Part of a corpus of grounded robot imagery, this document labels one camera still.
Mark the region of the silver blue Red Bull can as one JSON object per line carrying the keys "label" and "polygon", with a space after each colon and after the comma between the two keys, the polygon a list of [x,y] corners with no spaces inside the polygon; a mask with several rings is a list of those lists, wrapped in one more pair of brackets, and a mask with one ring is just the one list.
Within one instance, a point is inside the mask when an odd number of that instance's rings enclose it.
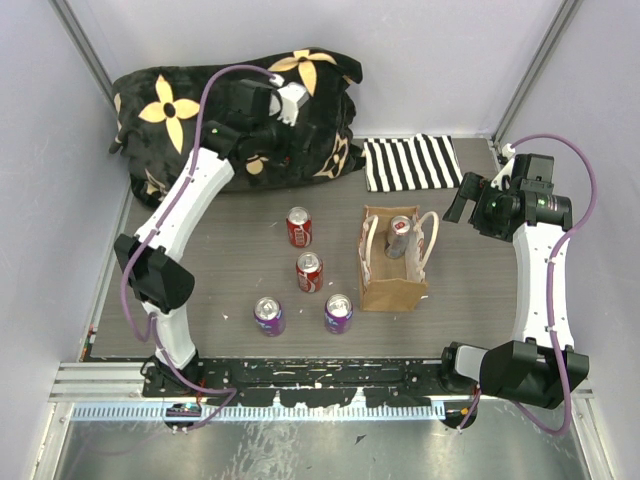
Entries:
{"label": "silver blue Red Bull can", "polygon": [[407,249],[411,231],[411,219],[398,215],[391,219],[385,241],[385,255],[391,259],[402,257]]}

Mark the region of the brown canvas tote bag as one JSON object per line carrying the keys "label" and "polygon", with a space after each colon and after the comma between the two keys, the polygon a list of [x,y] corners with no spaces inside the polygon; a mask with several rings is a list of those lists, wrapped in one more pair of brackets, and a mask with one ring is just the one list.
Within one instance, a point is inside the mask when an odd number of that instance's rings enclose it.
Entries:
{"label": "brown canvas tote bag", "polygon": [[[409,219],[405,253],[385,253],[392,219]],[[358,239],[360,309],[367,312],[410,312],[426,295],[426,266],[435,247],[440,217],[422,214],[417,206],[364,208]]]}

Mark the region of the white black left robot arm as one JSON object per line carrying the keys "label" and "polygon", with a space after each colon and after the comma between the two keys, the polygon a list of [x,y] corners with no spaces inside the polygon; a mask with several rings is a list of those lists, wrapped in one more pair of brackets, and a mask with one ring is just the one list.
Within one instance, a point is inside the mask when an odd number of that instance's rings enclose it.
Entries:
{"label": "white black left robot arm", "polygon": [[226,85],[220,117],[197,115],[194,145],[165,199],[134,235],[115,241],[124,316],[132,317],[128,298],[134,296],[148,323],[144,330],[135,328],[134,336],[153,342],[153,356],[167,370],[164,383],[178,396],[191,395],[200,384],[187,318],[195,277],[181,264],[184,250],[241,160],[263,153],[291,158],[307,147],[314,134],[307,120],[310,103],[307,87],[278,74],[267,82],[242,79]]}

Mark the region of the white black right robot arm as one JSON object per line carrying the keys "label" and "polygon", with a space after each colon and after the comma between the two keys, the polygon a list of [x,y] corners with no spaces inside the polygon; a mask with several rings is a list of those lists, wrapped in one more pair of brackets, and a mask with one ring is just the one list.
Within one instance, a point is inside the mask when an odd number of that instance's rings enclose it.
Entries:
{"label": "white black right robot arm", "polygon": [[589,372],[588,357],[575,350],[566,308],[572,203],[554,194],[553,168],[551,156],[518,154],[492,180],[468,172],[444,214],[458,222],[473,202],[470,224],[511,244],[517,262],[511,340],[492,349],[458,342],[446,347],[438,379],[449,393],[477,385],[489,396],[554,409]]}

